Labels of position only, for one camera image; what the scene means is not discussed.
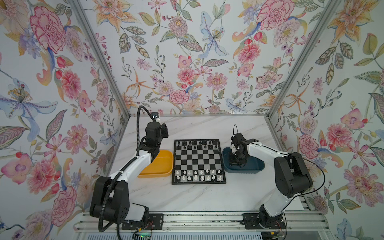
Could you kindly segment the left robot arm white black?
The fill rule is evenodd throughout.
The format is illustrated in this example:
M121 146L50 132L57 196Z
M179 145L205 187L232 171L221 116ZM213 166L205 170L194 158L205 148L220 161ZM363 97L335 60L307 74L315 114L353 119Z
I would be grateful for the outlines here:
M165 123L148 123L146 136L139 141L139 152L119 171L109 177L99 177L95 183L90 206L90 215L99 220L99 231L112 224L139 222L149 219L148 207L131 203L129 185L148 167L160 152L161 142L169 137Z

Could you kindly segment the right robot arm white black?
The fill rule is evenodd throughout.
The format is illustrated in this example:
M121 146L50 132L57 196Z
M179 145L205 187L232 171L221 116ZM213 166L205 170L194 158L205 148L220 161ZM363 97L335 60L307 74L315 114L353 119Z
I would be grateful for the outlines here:
M244 167L250 157L274 168L277 190L260 207L258 218L275 220L281 217L293 199L313 186L305 161L299 153L286 153L270 148L256 139L246 140L241 133L231 137L229 164Z

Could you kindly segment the black chess pieces on board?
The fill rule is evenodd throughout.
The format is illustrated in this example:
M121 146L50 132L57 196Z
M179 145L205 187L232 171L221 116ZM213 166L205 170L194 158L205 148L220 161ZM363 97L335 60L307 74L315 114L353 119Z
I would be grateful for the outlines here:
M176 150L218 150L219 140L175 140Z

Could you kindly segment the white chess pieces on board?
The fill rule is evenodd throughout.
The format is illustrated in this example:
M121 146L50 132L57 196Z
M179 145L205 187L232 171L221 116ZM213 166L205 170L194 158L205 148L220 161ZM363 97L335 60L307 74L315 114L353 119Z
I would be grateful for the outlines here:
M175 171L173 182L176 183L224 183L225 175L222 170L182 170Z

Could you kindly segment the black white chess board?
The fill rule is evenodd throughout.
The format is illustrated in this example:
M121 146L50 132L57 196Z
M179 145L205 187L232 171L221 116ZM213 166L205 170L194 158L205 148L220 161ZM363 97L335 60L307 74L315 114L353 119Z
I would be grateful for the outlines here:
M218 139L189 139L189 140L218 140ZM226 175L223 165L221 146L218 150L176 150L174 145L174 167L172 171L172 185L203 185L226 184ZM174 183L175 171L182 170L222 170L225 175L224 183Z

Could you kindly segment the dark teal plastic tray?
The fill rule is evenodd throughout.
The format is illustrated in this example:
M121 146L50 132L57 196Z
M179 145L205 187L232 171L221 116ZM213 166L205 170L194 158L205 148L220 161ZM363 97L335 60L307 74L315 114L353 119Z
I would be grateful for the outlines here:
M257 174L261 172L265 168L265 163L258 158L248 157L247 163L243 166L231 166L230 165L230 157L232 155L232 150L230 147L226 147L223 150L223 165L224 169L228 173L234 174Z

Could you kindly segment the yellow plastic tray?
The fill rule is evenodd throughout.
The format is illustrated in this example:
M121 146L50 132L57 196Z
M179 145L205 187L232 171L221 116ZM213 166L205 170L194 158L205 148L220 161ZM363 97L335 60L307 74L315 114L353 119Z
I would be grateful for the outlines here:
M172 174L174 157L170 151L161 150L155 160L147 166L138 178L163 178Z

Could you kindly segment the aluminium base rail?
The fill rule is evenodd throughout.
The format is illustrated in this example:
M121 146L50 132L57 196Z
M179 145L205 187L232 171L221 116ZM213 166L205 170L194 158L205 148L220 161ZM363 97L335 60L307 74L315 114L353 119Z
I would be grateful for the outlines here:
M245 212L162 212L162 228L154 232L251 232L243 220ZM258 226L262 232L283 230L289 232L327 232L329 224L320 212L286 211L282 220L269 229Z

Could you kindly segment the left aluminium corner post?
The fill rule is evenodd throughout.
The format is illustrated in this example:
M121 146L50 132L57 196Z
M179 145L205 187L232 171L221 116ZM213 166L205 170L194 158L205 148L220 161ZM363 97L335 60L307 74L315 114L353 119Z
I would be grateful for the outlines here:
M118 105L120 107L120 110L122 111L122 114L125 118L129 120L130 113L129 110L126 107L126 104L123 100L122 94L118 89L117 83L114 79L113 73L108 65L107 60L104 57L102 48L99 45L99 42L97 41L96 35L92 29L92 26L90 25L88 18L86 16L85 10L83 9L80 1L74 1L69 0L70 6L74 9L74 13L76 15L77 20L80 23L80 26L85 31L85 36L91 46L91 49L94 51L95 58L97 60L97 63L99 64L101 70L106 76L107 82L110 84L113 94L116 97L116 100L118 102Z

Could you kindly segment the aluminium corner post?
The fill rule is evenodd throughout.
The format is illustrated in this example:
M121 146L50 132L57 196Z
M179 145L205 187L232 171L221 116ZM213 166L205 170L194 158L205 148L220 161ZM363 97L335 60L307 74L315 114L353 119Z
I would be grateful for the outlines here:
M285 81L285 83L283 84L283 87L280 90L279 94L277 95L276 100L274 101L270 110L266 114L266 120L271 120L272 117L278 112L278 108L280 107L282 101L284 100L285 95L287 94L289 88L291 87L291 85L292 85L293 81L295 80L297 74L299 73L301 67L305 64L310 53L315 48L315 46L319 40L319 37L321 36L323 31L325 30L326 24L334 12L335 5L336 5L336 7L339 5L337 3L337 1L334 1L334 0L328 1L327 5L325 6L325 8L323 10L323 13L320 15L320 18L315 25L314 30L312 31L312 35L309 37L303 50L299 54L299 57L297 58L297 62L294 64L292 71L289 73L288 78Z
M80 1L74 1L69 0L70 6L74 9L74 13L76 15L77 20L80 23L80 26L85 31L85 36L91 46L91 49L94 51L95 58L97 60L97 63L99 64L101 70L106 76L107 82L110 84L113 94L116 97L116 100L118 102L118 105L120 107L120 110L122 111L122 114L125 118L129 120L130 113L129 110L126 107L126 104L123 100L122 94L118 89L117 83L114 79L113 73L108 65L107 60L104 57L102 48L99 45L99 42L97 41L96 35L92 29L92 26L90 25L88 18L86 16L85 10L83 9Z

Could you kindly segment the right aluminium corner post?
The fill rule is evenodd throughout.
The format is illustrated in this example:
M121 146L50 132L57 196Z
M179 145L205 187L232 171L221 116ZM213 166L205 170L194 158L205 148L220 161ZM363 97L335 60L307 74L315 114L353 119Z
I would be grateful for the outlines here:
M297 58L297 62L294 64L292 71L289 73L288 78L285 81L285 83L283 84L283 87L280 90L279 94L277 95L276 100L274 101L270 110L266 114L266 120L271 120L272 117L278 112L278 108L280 107L282 101L284 100L285 95L287 94L289 88L291 87L291 85L292 85L293 81L295 80L297 74L299 73L301 67L305 64L310 53L315 48L315 46L319 40L319 37L321 36L323 31L325 30L326 24L334 12L335 5L336 5L336 7L339 5L337 3L337 1L334 1L334 0L328 1L327 5L325 6L325 8L323 10L323 13L320 15L320 18L315 25L314 30L312 31L312 35L309 37L303 50L299 54L299 57Z

